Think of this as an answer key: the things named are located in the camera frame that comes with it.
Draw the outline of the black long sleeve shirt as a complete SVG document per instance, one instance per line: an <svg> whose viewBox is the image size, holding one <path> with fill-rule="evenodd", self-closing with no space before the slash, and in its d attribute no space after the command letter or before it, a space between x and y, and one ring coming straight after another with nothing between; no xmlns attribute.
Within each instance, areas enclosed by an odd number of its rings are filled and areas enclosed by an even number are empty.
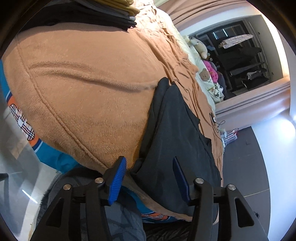
<svg viewBox="0 0 296 241"><path fill-rule="evenodd" d="M201 134L199 123L177 85L162 78L149 109L139 157L131 170L133 180L149 197L169 211L188 216L194 209L182 200L173 159L212 186L220 186L221 181L211 140Z"/></svg>

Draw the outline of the folded dark clothes stack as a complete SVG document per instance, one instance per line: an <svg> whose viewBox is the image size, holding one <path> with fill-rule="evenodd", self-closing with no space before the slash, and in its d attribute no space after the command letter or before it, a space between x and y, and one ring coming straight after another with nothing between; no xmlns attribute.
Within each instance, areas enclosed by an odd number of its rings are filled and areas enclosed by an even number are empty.
<svg viewBox="0 0 296 241"><path fill-rule="evenodd" d="M21 29L22 31L41 27L53 26L58 23L84 23L116 27L127 31L137 25L136 21L127 20L110 14L87 8L79 3L52 4L43 7Z"/></svg>

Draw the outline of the white bedside drawer cabinet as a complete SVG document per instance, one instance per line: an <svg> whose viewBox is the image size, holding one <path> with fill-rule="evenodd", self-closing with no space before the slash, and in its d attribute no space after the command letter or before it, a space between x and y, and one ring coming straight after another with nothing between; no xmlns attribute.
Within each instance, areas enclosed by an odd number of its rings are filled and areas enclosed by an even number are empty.
<svg viewBox="0 0 296 241"><path fill-rule="evenodd" d="M221 138L221 141L222 141L222 144L223 144L223 148L226 147L226 137L227 137L227 132L225 129L220 129L219 130L219 133L220 133L220 138Z"/></svg>

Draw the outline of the pink curtain right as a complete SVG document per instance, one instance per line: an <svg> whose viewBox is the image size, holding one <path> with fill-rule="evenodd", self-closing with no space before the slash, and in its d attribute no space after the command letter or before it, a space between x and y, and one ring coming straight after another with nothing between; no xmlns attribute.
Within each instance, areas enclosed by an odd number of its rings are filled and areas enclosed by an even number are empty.
<svg viewBox="0 0 296 241"><path fill-rule="evenodd" d="M227 131L242 130L290 108L290 77L216 104L216 121Z"/></svg>

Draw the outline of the pink curtain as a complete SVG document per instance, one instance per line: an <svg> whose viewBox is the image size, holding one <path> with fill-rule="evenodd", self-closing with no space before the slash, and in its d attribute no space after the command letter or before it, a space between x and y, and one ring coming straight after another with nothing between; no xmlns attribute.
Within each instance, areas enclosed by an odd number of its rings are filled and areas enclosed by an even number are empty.
<svg viewBox="0 0 296 241"><path fill-rule="evenodd" d="M170 16L177 28L185 29L198 20L248 4L248 1L154 1L154 4Z"/></svg>
<svg viewBox="0 0 296 241"><path fill-rule="evenodd" d="M290 108L290 77L216 104L216 121L227 131L242 130Z"/></svg>

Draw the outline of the black white patterned cushion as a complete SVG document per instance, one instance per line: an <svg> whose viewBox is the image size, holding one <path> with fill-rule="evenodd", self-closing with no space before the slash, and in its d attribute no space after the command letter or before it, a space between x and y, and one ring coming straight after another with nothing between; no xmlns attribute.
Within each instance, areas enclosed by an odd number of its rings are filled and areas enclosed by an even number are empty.
<svg viewBox="0 0 296 241"><path fill-rule="evenodd" d="M223 87L221 87L218 83L214 84L214 87L210 90L210 94L215 103L224 101Z"/></svg>

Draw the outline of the orange fleece blanket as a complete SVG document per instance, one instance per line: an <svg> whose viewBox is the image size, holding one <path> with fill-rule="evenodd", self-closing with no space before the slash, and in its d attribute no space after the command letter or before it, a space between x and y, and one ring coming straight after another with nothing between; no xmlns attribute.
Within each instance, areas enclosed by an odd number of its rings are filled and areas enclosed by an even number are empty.
<svg viewBox="0 0 296 241"><path fill-rule="evenodd" d="M59 23L17 34L2 57L17 104L43 142L81 165L104 171L125 156L131 169L155 88L167 77L200 120L221 173L223 149L210 117L214 103L179 45L181 35L152 1L134 5L140 8L137 27L128 31Z"/></svg>

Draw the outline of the bear print pillow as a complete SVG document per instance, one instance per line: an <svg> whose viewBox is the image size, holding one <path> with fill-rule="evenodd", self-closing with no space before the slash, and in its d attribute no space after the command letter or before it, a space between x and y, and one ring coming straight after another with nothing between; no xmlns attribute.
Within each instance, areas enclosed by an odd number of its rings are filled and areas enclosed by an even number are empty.
<svg viewBox="0 0 296 241"><path fill-rule="evenodd" d="M197 51L190 47L189 40L191 38L189 38L189 36L185 36L183 38L184 38L184 40L185 40L185 42L186 42L186 44L187 44L187 46L189 48L189 50L188 50L189 60L193 64L195 64L197 66L197 68L198 68L198 74L199 74L198 79L201 80L203 87L205 87L205 89L207 90L207 92L211 96L210 90L214 87L214 82L212 81L212 78L211 78L206 66L203 63L203 60L208 61L208 58L210 57L210 54L208 53L207 59L202 59L201 56L197 53Z"/></svg>

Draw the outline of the pink plush blanket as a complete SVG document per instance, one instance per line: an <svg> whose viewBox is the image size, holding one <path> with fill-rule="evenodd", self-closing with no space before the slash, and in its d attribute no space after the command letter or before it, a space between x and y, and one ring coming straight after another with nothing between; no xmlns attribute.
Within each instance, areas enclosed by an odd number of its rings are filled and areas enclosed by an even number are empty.
<svg viewBox="0 0 296 241"><path fill-rule="evenodd" d="M218 73L217 71L212 67L211 63L209 61L206 61L206 60L203 60L203 63L204 65L206 66L211 78L212 78L212 81L214 83L217 83L218 82Z"/></svg>

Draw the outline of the beige plush toy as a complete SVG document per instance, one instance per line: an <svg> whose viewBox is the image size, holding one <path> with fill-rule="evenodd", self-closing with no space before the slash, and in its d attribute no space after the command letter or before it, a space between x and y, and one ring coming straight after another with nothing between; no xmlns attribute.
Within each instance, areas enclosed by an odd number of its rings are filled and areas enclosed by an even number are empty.
<svg viewBox="0 0 296 241"><path fill-rule="evenodd" d="M196 38L192 38L189 40L190 47L195 49L197 53L201 56L202 59L207 59L208 50L204 43Z"/></svg>

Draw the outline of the blue cartoon bed sheet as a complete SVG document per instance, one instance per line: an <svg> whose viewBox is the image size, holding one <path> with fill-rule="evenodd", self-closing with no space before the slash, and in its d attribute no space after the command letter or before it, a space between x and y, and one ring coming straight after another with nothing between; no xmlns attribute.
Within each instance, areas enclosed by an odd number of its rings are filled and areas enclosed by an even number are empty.
<svg viewBox="0 0 296 241"><path fill-rule="evenodd" d="M50 147L38 137L32 126L25 118L23 112L16 102L16 99L13 97L13 94L8 86L6 77L4 75L3 64L1 64L1 88L8 108L10 109L10 112L12 113L16 123L18 124L18 127L20 128L26 140L42 163L62 172L63 174L69 172L74 168L81 167L81 165L76 160L74 160L73 157ZM138 195L128 188L124 187L123 190L127 192L136 202L137 208L142 215L143 221L154 223L177 221L174 216L154 212L153 210L146 207L145 204L140 200Z"/></svg>

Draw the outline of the hanging floral garment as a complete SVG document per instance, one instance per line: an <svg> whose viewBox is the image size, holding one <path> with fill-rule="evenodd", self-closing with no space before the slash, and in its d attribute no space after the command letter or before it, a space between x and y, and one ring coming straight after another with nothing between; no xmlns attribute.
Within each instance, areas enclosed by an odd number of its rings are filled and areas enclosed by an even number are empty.
<svg viewBox="0 0 296 241"><path fill-rule="evenodd" d="M244 41L247 41L249 39L252 39L253 35L252 34L243 34L243 35L238 35L234 37L230 37L228 39L223 40L219 45L218 48L224 48L228 49L230 47L233 47L237 44L240 44Z"/></svg>

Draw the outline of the pink curtain left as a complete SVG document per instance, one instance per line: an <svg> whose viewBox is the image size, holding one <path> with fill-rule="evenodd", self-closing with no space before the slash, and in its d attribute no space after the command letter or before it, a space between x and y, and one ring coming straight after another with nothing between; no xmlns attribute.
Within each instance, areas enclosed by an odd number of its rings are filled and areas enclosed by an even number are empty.
<svg viewBox="0 0 296 241"><path fill-rule="evenodd" d="M248 1L154 1L154 4L170 16L177 28L185 29L198 20L248 4Z"/></svg>

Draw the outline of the folded tan brown garment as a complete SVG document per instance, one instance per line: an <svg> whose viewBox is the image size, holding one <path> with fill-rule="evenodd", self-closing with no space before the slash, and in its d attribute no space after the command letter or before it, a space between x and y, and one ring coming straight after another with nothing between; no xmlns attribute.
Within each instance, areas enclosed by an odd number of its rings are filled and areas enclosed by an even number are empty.
<svg viewBox="0 0 296 241"><path fill-rule="evenodd" d="M140 10L133 6L133 0L94 0L95 2L115 9L128 12L129 16L136 16Z"/></svg>

